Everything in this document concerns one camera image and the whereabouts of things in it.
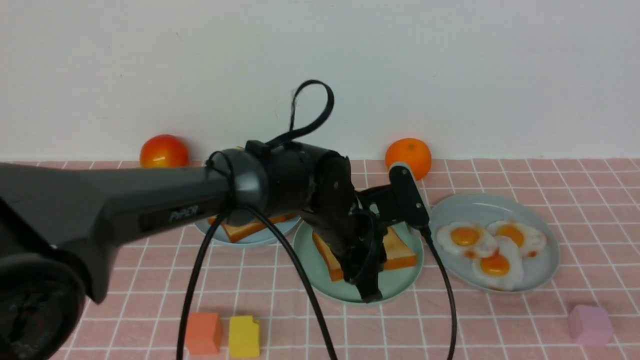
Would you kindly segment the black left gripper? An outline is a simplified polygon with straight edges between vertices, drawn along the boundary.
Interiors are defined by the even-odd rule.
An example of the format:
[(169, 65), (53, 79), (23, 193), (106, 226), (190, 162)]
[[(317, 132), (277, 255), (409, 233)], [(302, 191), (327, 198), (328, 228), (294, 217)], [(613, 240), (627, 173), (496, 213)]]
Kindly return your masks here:
[(337, 152), (322, 155), (314, 168), (314, 192), (301, 216), (326, 244), (333, 256), (346, 261), (345, 281), (354, 285), (365, 304), (383, 299), (379, 275), (386, 264), (385, 250), (366, 258), (386, 230), (352, 183), (350, 160)]

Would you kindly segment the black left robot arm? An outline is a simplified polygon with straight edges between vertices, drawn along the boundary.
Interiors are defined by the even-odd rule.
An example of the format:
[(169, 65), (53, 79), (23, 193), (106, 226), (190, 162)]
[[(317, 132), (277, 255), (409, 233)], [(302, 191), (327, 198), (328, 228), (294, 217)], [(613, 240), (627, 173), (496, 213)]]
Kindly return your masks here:
[(48, 360), (86, 298), (102, 303), (120, 248), (210, 217), (233, 226), (298, 214), (366, 303), (386, 258), (347, 157), (249, 141), (203, 167), (66, 170), (1, 164), (1, 358)]

